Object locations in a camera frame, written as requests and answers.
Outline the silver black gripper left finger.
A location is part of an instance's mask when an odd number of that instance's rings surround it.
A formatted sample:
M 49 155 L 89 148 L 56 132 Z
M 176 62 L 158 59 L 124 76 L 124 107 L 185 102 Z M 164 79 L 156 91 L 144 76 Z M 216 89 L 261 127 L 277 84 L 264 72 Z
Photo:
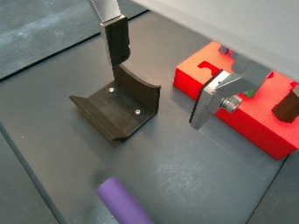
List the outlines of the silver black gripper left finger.
M 121 14 L 117 0 L 88 0 L 96 15 L 101 35 L 105 38 L 110 65 L 120 65 L 129 57 L 126 17 Z

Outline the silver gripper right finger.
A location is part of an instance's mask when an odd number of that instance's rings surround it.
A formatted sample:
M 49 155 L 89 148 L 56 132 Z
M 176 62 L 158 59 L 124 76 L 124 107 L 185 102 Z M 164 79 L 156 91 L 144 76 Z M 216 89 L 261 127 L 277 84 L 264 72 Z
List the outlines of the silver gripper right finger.
M 203 85 L 193 104 L 189 124 L 197 130 L 219 109 L 232 113 L 241 99 L 240 93 L 257 90 L 271 69 L 247 57 L 237 55 L 231 66 L 232 73 L 220 70 Z

